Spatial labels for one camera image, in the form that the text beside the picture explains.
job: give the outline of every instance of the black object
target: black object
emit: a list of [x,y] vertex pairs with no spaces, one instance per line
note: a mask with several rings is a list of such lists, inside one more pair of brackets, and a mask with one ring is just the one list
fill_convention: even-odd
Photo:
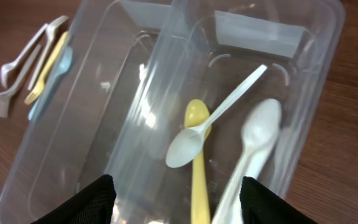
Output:
[[103,175],[33,224],[110,224],[116,191]]
[[240,201],[245,224],[316,223],[251,177],[242,180]]

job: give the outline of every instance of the plastic utensil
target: plastic utensil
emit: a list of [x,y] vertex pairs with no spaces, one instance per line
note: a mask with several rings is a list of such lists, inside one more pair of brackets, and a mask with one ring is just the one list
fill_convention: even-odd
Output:
[[55,42],[55,39],[57,38],[58,31],[61,27],[68,25],[68,16],[60,16],[59,18],[52,21],[48,27],[47,27],[47,44],[44,48],[44,51],[41,54],[41,57],[37,63],[37,66],[34,70],[34,73],[31,76],[31,80],[29,83],[28,90],[31,90],[34,86],[35,81],[37,81],[37,77],[42,69],[42,66],[44,65],[45,60],[48,57],[48,54],[50,50],[52,49],[53,43]]
[[204,144],[207,127],[218,119],[233,103],[235,103],[266,71],[266,65],[261,65],[249,75],[201,125],[182,130],[172,141],[165,162],[167,166],[176,168],[193,160]]
[[40,52],[40,49],[41,49],[41,45],[35,47],[33,52],[30,54],[29,58],[25,61],[23,68],[20,71],[20,74],[17,76],[16,81],[13,83],[13,85],[9,89],[0,93],[0,118],[7,117],[11,98],[22,87],[25,80],[25,76],[28,74],[31,65],[33,64],[35,58]]
[[[258,178],[260,172],[262,171],[267,159],[272,152],[274,145],[276,144],[278,135],[280,134],[280,128],[277,127],[277,132],[274,134],[273,139],[263,146],[256,154],[248,158],[250,160],[249,167],[245,170],[244,176],[252,177],[255,180]],[[227,224],[243,224],[244,221],[242,219],[242,210],[241,210],[241,202],[240,202],[240,192],[241,192],[241,183],[240,181],[240,188],[237,192],[237,197],[234,199],[234,203],[231,207],[231,211],[228,213],[228,219],[225,223]]]
[[[185,128],[202,124],[209,117],[209,111],[201,100],[189,102],[185,113]],[[205,138],[211,132],[211,127],[205,132]],[[209,224],[208,192],[206,188],[204,153],[203,150],[193,160],[193,178],[191,181],[191,223]]]
[[13,74],[14,70],[19,68],[19,65],[27,58],[29,52],[31,52],[32,49],[36,46],[36,44],[40,41],[47,26],[48,24],[44,24],[37,31],[37,33],[31,38],[31,40],[27,43],[27,45],[24,47],[22,52],[19,54],[19,56],[17,56],[17,58],[13,62],[2,65],[1,72],[0,72],[0,79],[1,79],[1,85],[4,88],[7,88],[7,80],[9,76]]
[[45,67],[42,70],[40,77],[37,81],[37,84],[35,85],[34,89],[31,91],[31,93],[27,96],[27,98],[24,100],[25,104],[29,105],[30,103],[34,102],[41,95],[41,92],[45,88],[45,80],[47,78],[47,75],[48,75],[53,63],[56,61],[56,58],[57,58],[60,50],[62,49],[65,40],[66,40],[66,37],[67,37],[67,32],[64,32],[62,34],[62,36],[60,37],[58,43],[56,44],[47,63],[45,64]]
[[[54,86],[55,82],[64,74],[68,71],[68,69],[70,68],[71,65],[71,60],[73,59],[73,49],[71,47],[66,47],[65,52],[63,53],[63,58],[59,63],[59,66],[57,67],[57,70],[55,72],[55,75],[50,77],[50,81],[52,82],[52,86]],[[29,115],[28,115],[28,119],[29,121],[31,121],[35,109],[38,107],[38,103],[40,101],[40,98],[38,98],[38,100],[34,103],[33,107],[31,108]]]
[[274,99],[267,99],[257,105],[247,118],[241,130],[243,151],[226,185],[212,224],[224,223],[228,209],[239,196],[236,193],[240,189],[244,171],[250,165],[249,158],[266,149],[265,146],[277,137],[281,117],[280,103]]

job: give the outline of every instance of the wooden table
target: wooden table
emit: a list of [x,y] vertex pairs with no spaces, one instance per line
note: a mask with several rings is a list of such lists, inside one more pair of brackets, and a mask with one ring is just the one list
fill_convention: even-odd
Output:
[[[287,195],[287,202],[319,223],[358,222],[358,1],[342,2],[346,23]],[[0,0],[0,66],[17,56],[41,24],[62,14],[73,17],[79,3]],[[18,103],[9,119],[0,119],[0,193],[29,110]]]

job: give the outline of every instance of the clear plastic container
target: clear plastic container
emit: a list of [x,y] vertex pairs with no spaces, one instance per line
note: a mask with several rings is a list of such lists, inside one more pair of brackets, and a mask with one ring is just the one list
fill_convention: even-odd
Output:
[[281,133],[258,180],[284,197],[344,22],[337,0],[84,1],[75,58],[47,83],[0,196],[0,223],[29,223],[102,174],[112,223],[190,223],[191,164],[165,165],[188,102],[213,111],[260,64],[261,79],[204,145],[211,216],[242,151],[240,128],[266,98]]

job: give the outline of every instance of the yellow spoon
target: yellow spoon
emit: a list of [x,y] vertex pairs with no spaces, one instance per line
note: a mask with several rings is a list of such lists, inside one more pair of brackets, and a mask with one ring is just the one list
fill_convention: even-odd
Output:
[[[198,126],[209,117],[209,111],[201,100],[192,100],[187,105],[185,113],[185,128]],[[211,132],[211,127],[205,132],[205,139]],[[191,181],[191,223],[210,224],[208,193],[204,168],[203,150],[193,160],[193,179]]]

